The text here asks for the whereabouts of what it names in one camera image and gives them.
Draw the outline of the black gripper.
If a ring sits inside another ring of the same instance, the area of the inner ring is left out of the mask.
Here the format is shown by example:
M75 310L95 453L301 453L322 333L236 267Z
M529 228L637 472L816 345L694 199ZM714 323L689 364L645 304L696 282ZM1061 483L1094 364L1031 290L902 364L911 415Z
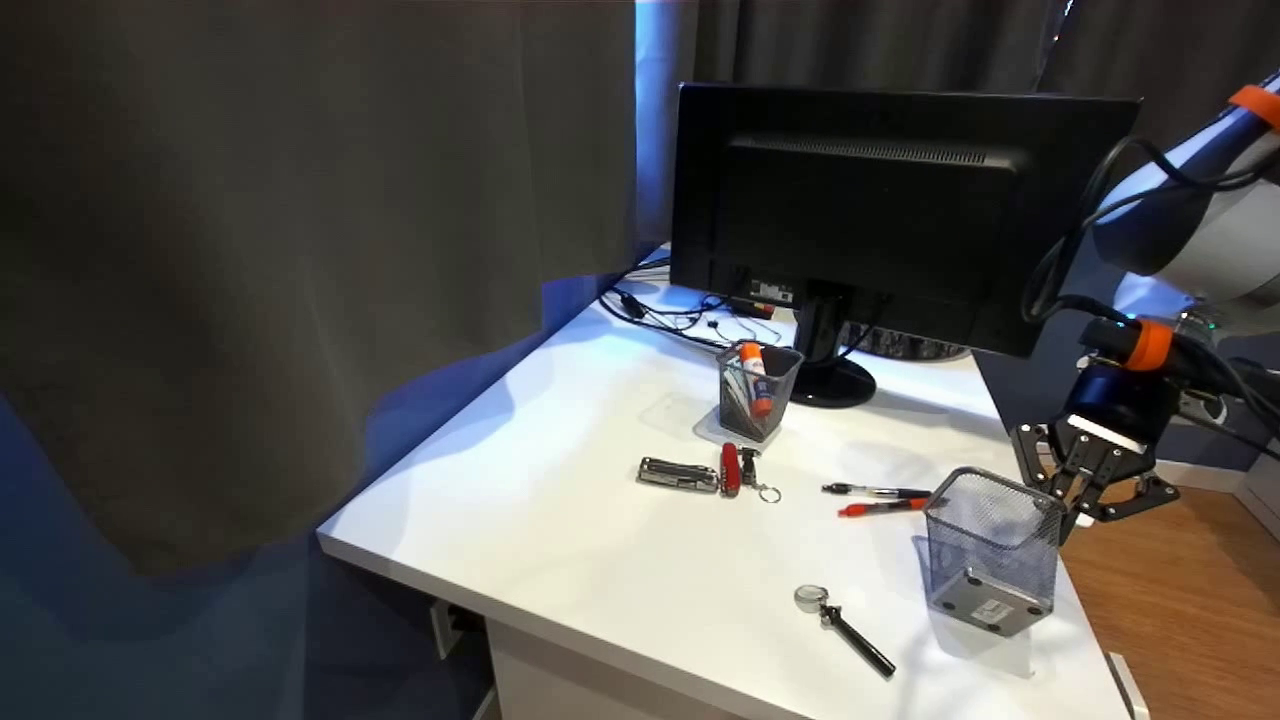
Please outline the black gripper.
M1012 449L1023 483L1065 504L1061 545L1067 545L1085 521L1113 523L1180 497L1178 483L1156 475L1150 444L1079 410L1065 420L1023 420L1012 432Z

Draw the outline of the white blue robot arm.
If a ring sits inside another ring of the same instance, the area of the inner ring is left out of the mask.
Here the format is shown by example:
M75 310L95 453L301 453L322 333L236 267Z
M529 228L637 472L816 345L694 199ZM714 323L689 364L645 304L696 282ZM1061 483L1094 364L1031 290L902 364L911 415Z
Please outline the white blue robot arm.
M1178 498L1156 475L1156 444L1188 399L1235 399L1266 427L1280 423L1278 364L1218 345L1278 333L1280 85L1244 85L1178 149L1139 140L1139 153L1144 165L1089 203L1021 299L1027 319L1089 315L1065 410L1012 432L1023 483L1061 504L1061 539L1079 521L1113 523ZM1085 239L1104 265L1169 288L1178 306L1067 296L1061 280Z

